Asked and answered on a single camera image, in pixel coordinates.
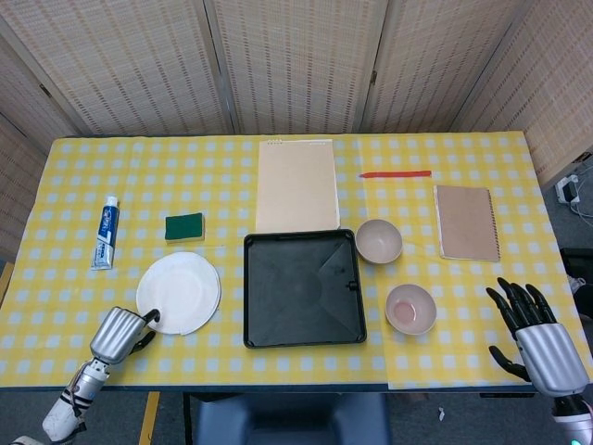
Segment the toothpaste tube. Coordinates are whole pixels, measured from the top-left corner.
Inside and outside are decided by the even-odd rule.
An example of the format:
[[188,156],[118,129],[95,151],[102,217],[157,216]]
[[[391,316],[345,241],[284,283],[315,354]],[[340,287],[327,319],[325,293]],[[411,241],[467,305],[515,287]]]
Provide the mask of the toothpaste tube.
[[111,269],[113,267],[113,253],[115,251],[115,234],[118,229],[118,199],[107,197],[107,202],[101,215],[99,232],[96,235],[95,255],[91,269]]

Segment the power adapter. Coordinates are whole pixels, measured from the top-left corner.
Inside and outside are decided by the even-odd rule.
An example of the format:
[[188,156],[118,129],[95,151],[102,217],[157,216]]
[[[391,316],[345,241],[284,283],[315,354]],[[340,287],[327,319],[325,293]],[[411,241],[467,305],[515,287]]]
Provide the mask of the power adapter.
[[578,176],[575,174],[566,176],[556,183],[556,195],[561,204],[575,204],[581,202],[581,199],[578,196],[578,190],[576,189],[576,183],[578,183]]

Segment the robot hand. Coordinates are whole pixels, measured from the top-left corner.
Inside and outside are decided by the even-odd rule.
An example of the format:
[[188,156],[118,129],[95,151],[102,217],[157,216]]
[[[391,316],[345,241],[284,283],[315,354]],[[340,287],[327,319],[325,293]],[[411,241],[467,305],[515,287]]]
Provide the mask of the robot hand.
[[527,285],[525,290],[502,278],[498,284],[509,302],[490,287],[486,292],[509,327],[524,366],[511,362],[496,346],[489,348],[492,357],[508,373],[532,382],[537,391],[554,398],[552,415],[571,444],[593,443],[593,413],[580,395],[589,377],[568,332],[535,287]]
[[86,429],[84,414],[109,377],[108,367],[150,343],[154,331],[140,336],[148,323],[159,318],[157,310],[144,317],[117,306],[109,311],[91,341],[93,359],[81,366],[44,419],[44,431],[52,443],[70,443]]

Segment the green sponge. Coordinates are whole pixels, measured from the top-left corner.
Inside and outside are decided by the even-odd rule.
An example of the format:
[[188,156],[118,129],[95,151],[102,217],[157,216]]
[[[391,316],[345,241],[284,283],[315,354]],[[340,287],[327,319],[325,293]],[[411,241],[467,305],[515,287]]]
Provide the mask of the green sponge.
[[204,215],[202,213],[165,218],[165,241],[167,243],[202,240],[204,232]]

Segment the notebook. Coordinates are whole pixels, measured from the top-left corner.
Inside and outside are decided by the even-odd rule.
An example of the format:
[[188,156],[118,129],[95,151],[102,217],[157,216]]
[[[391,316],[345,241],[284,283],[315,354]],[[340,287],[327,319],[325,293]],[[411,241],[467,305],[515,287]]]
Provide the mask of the notebook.
[[331,139],[259,143],[257,233],[340,225]]
[[487,188],[435,187],[441,256],[500,261],[497,226]]

